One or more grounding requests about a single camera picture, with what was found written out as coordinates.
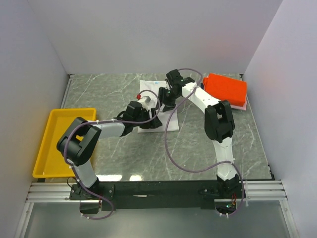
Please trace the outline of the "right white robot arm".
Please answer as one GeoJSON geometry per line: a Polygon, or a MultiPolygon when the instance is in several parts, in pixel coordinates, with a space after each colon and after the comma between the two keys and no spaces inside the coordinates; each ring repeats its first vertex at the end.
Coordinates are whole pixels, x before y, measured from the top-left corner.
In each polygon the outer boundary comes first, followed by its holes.
{"type": "Polygon", "coordinates": [[[198,171],[181,167],[171,157],[167,145],[167,132],[165,132],[164,146],[167,156],[176,167],[189,173],[202,173],[217,167],[217,192],[221,197],[230,197],[239,184],[239,173],[234,167],[232,152],[235,123],[230,103],[211,96],[199,87],[194,79],[181,76],[177,69],[168,72],[165,80],[168,87],[161,87],[158,92],[158,103],[164,105],[163,111],[175,113],[178,108],[176,99],[180,97],[184,98],[181,103],[189,100],[196,105],[204,113],[204,130],[214,145],[217,163],[198,171]]]}

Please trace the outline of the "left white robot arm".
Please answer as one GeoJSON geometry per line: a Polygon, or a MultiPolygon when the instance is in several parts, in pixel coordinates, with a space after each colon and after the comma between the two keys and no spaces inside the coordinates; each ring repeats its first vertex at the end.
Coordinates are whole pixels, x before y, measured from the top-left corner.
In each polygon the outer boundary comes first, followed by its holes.
{"type": "Polygon", "coordinates": [[[131,101],[126,110],[110,120],[88,121],[77,117],[58,141],[56,148],[73,170],[81,193],[94,199],[99,193],[99,179],[92,168],[90,158],[99,139],[123,137],[133,128],[152,129],[162,126],[158,118],[160,103],[148,108],[145,99],[131,101]]]}

